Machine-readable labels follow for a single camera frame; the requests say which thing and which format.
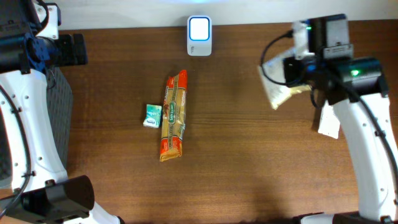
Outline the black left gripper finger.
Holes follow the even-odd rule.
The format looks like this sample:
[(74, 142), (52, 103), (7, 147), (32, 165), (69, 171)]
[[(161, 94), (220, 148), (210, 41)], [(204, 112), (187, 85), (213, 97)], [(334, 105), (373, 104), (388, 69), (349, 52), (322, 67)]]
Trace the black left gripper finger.
[(57, 40), (60, 51), (58, 62), (60, 66), (72, 66), (76, 64), (74, 41), (70, 34), (60, 35)]
[(86, 65), (88, 56), (86, 51), (85, 38), (83, 34), (74, 34), (75, 56), (78, 65)]

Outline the cream blue snack bag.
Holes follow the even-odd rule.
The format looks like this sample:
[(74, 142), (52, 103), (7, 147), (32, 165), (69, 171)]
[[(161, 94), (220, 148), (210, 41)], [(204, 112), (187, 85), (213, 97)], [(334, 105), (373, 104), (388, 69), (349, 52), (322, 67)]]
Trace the cream blue snack bag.
[(303, 93), (305, 91), (310, 91), (309, 85), (299, 85), (295, 87), (287, 87), (283, 85), (278, 85), (272, 83), (268, 78), (264, 76), (264, 71), (266, 75), (275, 80), (276, 82), (285, 82), (285, 73), (283, 59), (288, 57), (294, 58), (295, 48), (292, 47), (264, 62), (259, 66), (259, 75), (264, 87), (265, 93), (273, 110), (276, 110), (281, 104), (286, 102), (291, 96)]

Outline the leaf pattern cream tube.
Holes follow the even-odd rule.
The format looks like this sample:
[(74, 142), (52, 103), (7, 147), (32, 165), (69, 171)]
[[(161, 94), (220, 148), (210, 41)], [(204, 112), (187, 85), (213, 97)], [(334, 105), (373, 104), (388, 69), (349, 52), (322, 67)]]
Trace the leaf pattern cream tube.
[(326, 101), (321, 111), (318, 133), (338, 139), (339, 130), (340, 121), (336, 117), (333, 107), (328, 104), (328, 101)]

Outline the small teal tissue pack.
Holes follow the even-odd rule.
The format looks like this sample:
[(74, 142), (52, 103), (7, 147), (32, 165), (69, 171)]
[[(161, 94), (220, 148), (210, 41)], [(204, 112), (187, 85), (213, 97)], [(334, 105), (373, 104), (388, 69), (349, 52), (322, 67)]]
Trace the small teal tissue pack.
[(159, 128), (162, 117), (162, 107), (159, 105), (146, 105), (146, 117), (143, 125), (149, 128)]

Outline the orange San Remo pasta pack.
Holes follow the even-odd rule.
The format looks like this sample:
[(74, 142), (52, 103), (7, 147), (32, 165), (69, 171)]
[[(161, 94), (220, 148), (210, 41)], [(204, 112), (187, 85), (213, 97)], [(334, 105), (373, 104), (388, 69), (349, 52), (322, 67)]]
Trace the orange San Remo pasta pack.
[(162, 108), (160, 162), (181, 157), (183, 134), (186, 128), (187, 71), (167, 80)]

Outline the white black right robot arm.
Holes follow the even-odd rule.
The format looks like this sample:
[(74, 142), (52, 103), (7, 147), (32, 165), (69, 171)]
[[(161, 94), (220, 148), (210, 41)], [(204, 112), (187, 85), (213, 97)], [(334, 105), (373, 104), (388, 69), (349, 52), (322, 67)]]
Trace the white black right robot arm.
[(295, 21), (295, 53), (284, 60), (288, 86), (325, 94), (348, 144), (358, 185), (355, 212), (299, 216), (299, 223), (396, 223), (397, 144), (389, 88), (380, 61), (355, 58), (344, 14)]

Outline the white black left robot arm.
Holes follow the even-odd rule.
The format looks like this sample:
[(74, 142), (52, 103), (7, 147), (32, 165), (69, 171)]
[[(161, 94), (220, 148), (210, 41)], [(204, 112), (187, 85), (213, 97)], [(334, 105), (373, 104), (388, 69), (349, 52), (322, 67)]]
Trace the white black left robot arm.
[(81, 34), (60, 35), (60, 8), (43, 1), (1, 2), (1, 122), (11, 153), (13, 194), (1, 215), (29, 223), (121, 223), (95, 201), (90, 179), (69, 178), (47, 106), (57, 67), (88, 62)]

